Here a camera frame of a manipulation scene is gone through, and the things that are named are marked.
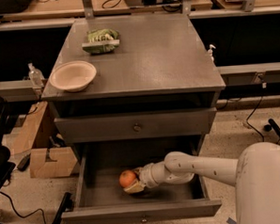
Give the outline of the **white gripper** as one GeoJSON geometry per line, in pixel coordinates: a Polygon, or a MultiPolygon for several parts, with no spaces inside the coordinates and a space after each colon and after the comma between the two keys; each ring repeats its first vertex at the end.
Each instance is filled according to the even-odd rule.
{"type": "Polygon", "coordinates": [[[151,188],[164,184],[168,176],[164,162],[150,163],[144,167],[134,168],[132,171],[140,181],[135,180],[130,186],[123,188],[128,194],[142,192],[145,187],[151,188]]]}

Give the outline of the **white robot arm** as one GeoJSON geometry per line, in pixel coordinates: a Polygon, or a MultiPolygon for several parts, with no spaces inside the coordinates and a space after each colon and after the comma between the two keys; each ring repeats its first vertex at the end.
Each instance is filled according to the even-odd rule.
{"type": "Polygon", "coordinates": [[[170,152],[162,162],[120,173],[129,194],[160,184],[187,184],[195,175],[231,185],[236,191],[236,224],[280,224],[280,146],[258,142],[237,159],[170,152]]]}

